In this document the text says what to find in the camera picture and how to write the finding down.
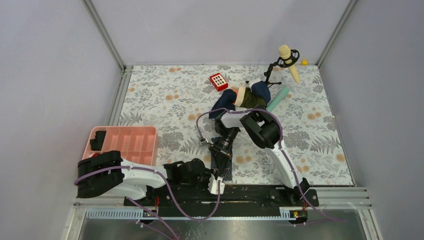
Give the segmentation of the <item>navy striped underwear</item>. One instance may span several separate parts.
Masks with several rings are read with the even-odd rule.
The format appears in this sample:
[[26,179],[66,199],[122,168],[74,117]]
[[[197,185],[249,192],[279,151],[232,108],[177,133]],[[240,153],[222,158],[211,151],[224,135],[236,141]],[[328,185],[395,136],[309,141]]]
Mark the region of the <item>navy striped underwear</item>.
[[233,180],[233,141],[228,137],[213,137],[209,146],[212,169],[225,182]]

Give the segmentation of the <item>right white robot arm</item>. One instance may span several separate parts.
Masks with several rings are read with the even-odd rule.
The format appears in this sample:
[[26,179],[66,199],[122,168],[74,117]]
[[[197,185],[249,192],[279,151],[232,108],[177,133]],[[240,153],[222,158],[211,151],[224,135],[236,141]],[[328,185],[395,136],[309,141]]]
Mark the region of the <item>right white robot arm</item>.
[[222,172],[232,159],[230,148],[243,128],[252,142],[264,149],[270,156],[274,166],[279,171],[284,189],[287,190],[287,201],[293,206],[301,205],[306,199],[309,183],[306,178],[299,180],[299,171],[288,154],[283,140],[283,130],[280,121],[269,111],[253,108],[244,111],[223,109],[214,119],[215,131],[219,140],[209,144],[209,150],[217,163],[217,170]]

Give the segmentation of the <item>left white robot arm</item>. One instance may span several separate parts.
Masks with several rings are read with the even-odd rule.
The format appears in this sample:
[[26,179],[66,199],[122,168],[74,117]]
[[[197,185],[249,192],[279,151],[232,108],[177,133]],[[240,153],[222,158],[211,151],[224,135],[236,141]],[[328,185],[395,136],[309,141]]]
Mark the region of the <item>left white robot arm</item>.
[[129,161],[120,151],[112,150],[79,161],[74,185],[81,199],[110,195],[129,197],[148,206],[155,200],[151,188],[196,183],[206,183],[213,195],[222,194],[224,190],[222,177],[199,159],[152,166]]

